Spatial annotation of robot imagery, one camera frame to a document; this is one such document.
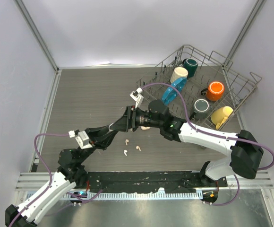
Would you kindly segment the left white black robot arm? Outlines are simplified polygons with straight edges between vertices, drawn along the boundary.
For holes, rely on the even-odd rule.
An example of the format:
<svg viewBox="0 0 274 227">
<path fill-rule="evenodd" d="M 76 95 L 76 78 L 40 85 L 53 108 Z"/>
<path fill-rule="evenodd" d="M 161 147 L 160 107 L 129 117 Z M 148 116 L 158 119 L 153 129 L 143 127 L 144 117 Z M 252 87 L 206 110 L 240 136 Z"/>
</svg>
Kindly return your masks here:
<svg viewBox="0 0 274 227">
<path fill-rule="evenodd" d="M 118 132 L 109 125 L 69 131 L 66 137 L 74 138 L 78 148 L 63 149 L 58 160 L 59 168 L 49 174 L 49 180 L 29 199 L 19 205 L 10 205 L 5 211 L 8 227 L 35 227 L 47 212 L 71 189 L 83 188 L 87 172 L 83 162 L 96 149 L 105 150 Z"/>
</svg>

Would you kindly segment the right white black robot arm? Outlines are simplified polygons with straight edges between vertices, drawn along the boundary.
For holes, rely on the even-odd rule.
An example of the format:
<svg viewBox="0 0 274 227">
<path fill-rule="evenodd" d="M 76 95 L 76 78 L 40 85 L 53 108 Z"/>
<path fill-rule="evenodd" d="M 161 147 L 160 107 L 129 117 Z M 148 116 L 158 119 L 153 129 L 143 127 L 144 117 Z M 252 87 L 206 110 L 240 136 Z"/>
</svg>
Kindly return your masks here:
<svg viewBox="0 0 274 227">
<path fill-rule="evenodd" d="M 228 133 L 189 123 L 171 115 L 161 100 L 150 102 L 148 111 L 127 106 L 123 116 L 112 123 L 109 130 L 128 132 L 140 126 L 158 128 L 167 140 L 197 144 L 224 154 L 225 158 L 207 161 L 201 168 L 199 181 L 205 187 L 234 174 L 254 179 L 264 153 L 249 131 Z"/>
</svg>

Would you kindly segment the pink earbud charging case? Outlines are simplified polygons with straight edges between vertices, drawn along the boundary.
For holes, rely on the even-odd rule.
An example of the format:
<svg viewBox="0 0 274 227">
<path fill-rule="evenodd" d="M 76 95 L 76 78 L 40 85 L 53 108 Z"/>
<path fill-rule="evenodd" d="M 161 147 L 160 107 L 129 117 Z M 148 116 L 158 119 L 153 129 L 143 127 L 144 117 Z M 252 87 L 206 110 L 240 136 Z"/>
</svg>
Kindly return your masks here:
<svg viewBox="0 0 274 227">
<path fill-rule="evenodd" d="M 146 131 L 149 130 L 151 127 L 145 127 L 145 126 L 141 126 L 141 130 Z"/>
</svg>

